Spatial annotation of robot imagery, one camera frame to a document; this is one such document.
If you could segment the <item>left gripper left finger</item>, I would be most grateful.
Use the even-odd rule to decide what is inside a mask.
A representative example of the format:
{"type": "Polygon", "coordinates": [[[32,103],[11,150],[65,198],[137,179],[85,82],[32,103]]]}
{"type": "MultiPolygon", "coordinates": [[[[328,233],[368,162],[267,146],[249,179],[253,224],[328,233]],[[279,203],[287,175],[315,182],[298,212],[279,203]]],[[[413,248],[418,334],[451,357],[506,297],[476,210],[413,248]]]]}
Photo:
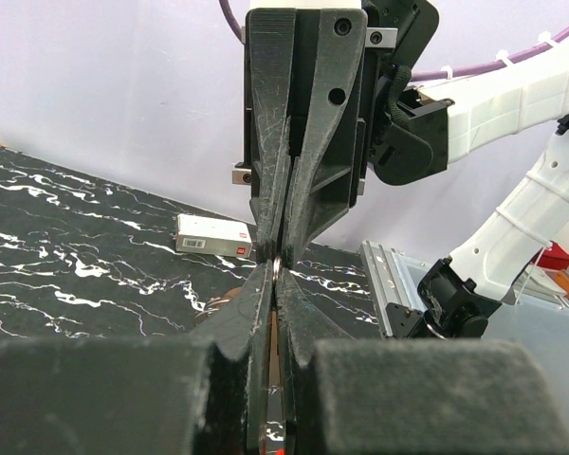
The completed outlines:
{"type": "Polygon", "coordinates": [[[261,454],[271,263],[187,334],[0,347],[0,454],[261,454]]]}

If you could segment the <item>steel key holder red handle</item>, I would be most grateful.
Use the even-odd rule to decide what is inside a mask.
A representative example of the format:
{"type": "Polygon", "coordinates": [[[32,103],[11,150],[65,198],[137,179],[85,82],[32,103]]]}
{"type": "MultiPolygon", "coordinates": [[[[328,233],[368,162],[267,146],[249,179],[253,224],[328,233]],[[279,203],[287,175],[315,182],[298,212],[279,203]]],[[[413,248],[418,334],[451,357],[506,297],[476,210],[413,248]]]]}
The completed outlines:
{"type": "Polygon", "coordinates": [[[257,264],[238,294],[193,329],[214,347],[198,454],[264,454],[276,358],[274,262],[257,264]]]}

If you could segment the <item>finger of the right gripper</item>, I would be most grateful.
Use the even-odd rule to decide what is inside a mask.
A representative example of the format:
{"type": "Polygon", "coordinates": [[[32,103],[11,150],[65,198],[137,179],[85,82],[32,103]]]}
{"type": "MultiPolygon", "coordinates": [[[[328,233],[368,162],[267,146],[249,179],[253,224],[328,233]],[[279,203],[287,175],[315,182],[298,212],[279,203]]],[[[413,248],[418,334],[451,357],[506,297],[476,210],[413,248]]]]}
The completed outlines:
{"type": "Polygon", "coordinates": [[[287,114],[296,11],[253,9],[246,22],[248,145],[254,170],[251,208],[257,225],[256,259],[277,256],[289,177],[287,114]]]}
{"type": "Polygon", "coordinates": [[[295,264],[350,209],[366,31],[362,9],[318,12],[303,140],[284,210],[284,265],[295,264]]]}

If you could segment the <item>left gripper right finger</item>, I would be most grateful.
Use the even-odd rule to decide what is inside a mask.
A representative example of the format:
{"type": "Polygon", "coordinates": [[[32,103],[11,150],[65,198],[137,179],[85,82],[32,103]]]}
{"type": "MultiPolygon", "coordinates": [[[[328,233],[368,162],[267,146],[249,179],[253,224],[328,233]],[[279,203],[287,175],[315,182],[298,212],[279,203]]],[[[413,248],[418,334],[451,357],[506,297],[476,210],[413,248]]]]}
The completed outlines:
{"type": "Polygon", "coordinates": [[[353,339],[282,271],[289,454],[569,454],[539,366],[507,341],[353,339]]]}

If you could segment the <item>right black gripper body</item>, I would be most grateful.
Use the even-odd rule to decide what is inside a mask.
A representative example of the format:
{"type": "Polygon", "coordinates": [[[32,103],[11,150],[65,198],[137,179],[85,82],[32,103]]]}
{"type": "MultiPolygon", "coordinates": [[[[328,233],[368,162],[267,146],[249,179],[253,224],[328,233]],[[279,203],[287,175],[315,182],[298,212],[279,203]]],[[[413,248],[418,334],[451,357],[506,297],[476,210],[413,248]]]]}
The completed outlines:
{"type": "Polygon", "coordinates": [[[367,38],[359,86],[357,144],[349,204],[363,192],[367,171],[389,185],[412,183],[446,169],[445,103],[425,103],[410,86],[413,65],[437,29],[428,1],[257,1],[256,9],[363,9],[367,38]]]}

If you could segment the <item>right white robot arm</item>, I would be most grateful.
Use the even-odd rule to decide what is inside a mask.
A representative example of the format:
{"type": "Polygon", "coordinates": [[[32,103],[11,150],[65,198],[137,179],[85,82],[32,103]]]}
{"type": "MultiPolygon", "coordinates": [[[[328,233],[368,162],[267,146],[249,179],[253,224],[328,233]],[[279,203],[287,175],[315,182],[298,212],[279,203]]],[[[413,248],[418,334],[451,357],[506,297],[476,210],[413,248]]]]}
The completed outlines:
{"type": "Polygon", "coordinates": [[[569,28],[478,66],[416,73],[429,1],[255,1],[237,28],[257,255],[281,280],[356,205],[431,264],[408,337],[479,337],[569,220],[569,28]]]}

